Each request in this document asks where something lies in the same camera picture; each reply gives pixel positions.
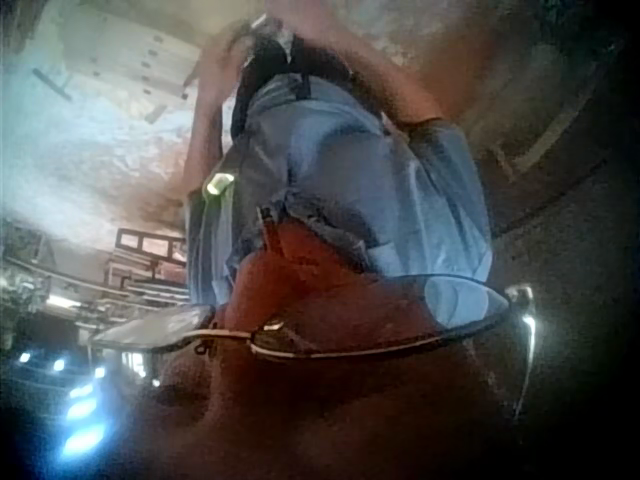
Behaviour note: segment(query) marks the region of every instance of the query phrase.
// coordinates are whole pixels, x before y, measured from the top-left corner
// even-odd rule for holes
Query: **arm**
[[[396,125],[442,117],[436,100],[411,71],[350,32],[325,1],[268,0],[267,9],[306,41],[340,56]]]
[[[185,194],[202,187],[209,174],[222,159],[222,104],[196,102],[191,143],[184,164],[182,185]]]
[[[189,153],[182,185],[185,195],[198,190],[222,160],[222,104],[231,95],[253,46],[236,23],[211,39],[189,81],[200,77]]]

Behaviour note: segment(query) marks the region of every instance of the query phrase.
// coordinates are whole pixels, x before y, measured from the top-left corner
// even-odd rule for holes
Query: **person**
[[[198,66],[184,167],[192,302],[216,306],[215,324],[229,330],[252,332],[286,311],[359,344],[413,315],[392,294],[372,293],[375,279],[486,280],[482,187],[436,99],[325,1],[266,8],[295,35],[290,58],[236,24]],[[222,105],[238,82],[223,155]],[[363,322],[377,322],[375,331],[353,326]],[[278,363],[221,343],[215,355],[179,352],[161,383],[136,405],[110,469],[398,479],[483,462],[496,472],[509,458],[508,422],[460,346],[379,362]]]

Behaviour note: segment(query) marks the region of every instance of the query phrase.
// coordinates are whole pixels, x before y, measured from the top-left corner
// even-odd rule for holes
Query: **blue shirt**
[[[262,248],[257,207],[293,217],[354,267],[388,277],[450,273],[486,280],[492,261],[486,205],[462,132],[434,120],[407,138],[388,131],[347,91],[278,75],[251,102],[245,132],[187,215],[194,303],[227,303],[240,262]]]

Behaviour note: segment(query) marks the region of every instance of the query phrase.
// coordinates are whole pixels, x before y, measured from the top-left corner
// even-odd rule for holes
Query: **eyeglasses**
[[[303,299],[253,332],[208,328],[210,306],[167,309],[95,336],[93,347],[167,353],[194,342],[208,349],[243,342],[259,358],[276,361],[380,359],[425,353],[476,337],[508,322],[529,330],[522,405],[534,360],[535,310],[526,285],[502,295],[454,275],[381,279]]]

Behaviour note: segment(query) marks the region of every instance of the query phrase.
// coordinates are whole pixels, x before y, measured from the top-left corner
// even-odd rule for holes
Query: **skin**
[[[338,53],[398,124],[441,116],[415,77],[350,33],[326,3],[268,0],[268,13],[312,44]],[[202,55],[185,193],[221,159],[221,105],[251,42],[232,26]],[[428,313],[293,221],[278,226],[283,256],[257,252],[241,265],[218,326],[252,332],[274,315],[303,319],[332,345],[363,344],[435,328]],[[221,342],[214,357],[187,348],[162,387],[147,392],[125,427],[112,470],[149,478],[425,478],[482,455],[501,412],[461,346],[385,361],[277,363],[245,344]]]

